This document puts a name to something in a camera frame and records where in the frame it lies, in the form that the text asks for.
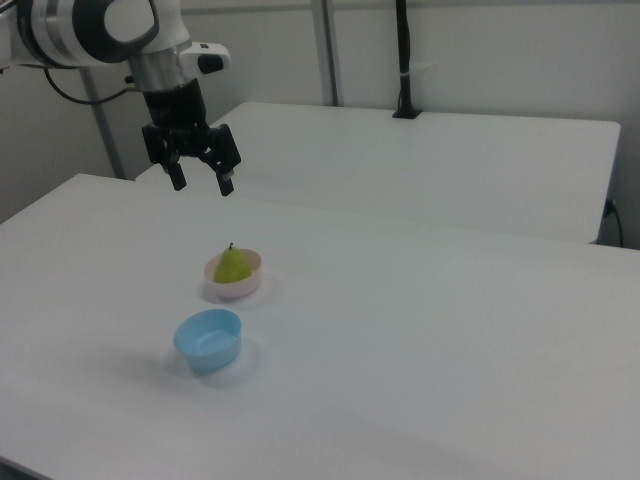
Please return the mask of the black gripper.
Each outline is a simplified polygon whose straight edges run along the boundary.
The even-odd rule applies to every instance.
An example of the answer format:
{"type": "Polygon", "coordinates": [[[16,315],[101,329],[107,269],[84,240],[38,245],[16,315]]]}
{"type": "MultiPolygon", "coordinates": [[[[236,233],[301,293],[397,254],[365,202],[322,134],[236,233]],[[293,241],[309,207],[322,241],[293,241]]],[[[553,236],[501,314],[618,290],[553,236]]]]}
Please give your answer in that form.
{"type": "Polygon", "coordinates": [[[151,122],[142,128],[150,162],[160,165],[175,191],[186,186],[180,156],[198,157],[215,173],[220,193],[234,192],[234,168],[241,163],[227,124],[208,127],[198,80],[170,90],[144,92],[151,122]]]}

